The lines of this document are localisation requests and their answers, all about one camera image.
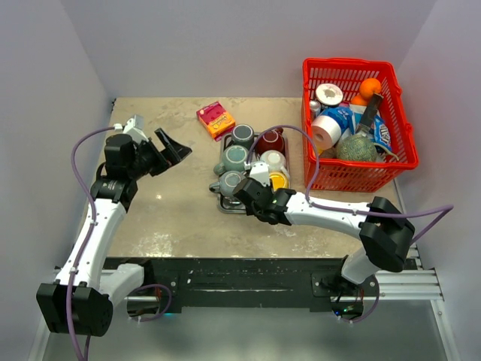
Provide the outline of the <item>yellow mug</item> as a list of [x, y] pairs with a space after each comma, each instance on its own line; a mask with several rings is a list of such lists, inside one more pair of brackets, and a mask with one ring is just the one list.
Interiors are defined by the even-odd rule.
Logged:
[[289, 179], [281, 171], [273, 171], [269, 174], [273, 191], [289, 188]]

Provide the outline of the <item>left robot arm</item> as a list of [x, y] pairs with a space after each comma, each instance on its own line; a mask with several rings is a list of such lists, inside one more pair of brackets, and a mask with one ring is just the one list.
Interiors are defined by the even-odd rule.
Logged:
[[162, 129], [158, 150], [138, 129], [124, 129], [107, 138], [104, 162], [89, 191], [89, 209], [74, 248], [54, 282], [41, 284], [36, 299], [51, 332], [103, 336], [116, 306], [132, 291], [151, 293], [156, 277], [141, 265], [121, 265], [106, 278], [104, 262], [119, 225], [138, 191], [137, 182], [182, 162], [191, 152]]

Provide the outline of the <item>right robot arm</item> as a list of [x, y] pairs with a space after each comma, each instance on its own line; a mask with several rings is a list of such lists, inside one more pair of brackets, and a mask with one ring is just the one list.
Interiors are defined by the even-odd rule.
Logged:
[[233, 191], [248, 215], [271, 225], [315, 226], [349, 235], [362, 243], [345, 256], [335, 275], [319, 281], [338, 295], [352, 295], [379, 271], [404, 270], [415, 228], [388, 199], [345, 203], [307, 198], [295, 190], [273, 190], [248, 177]]

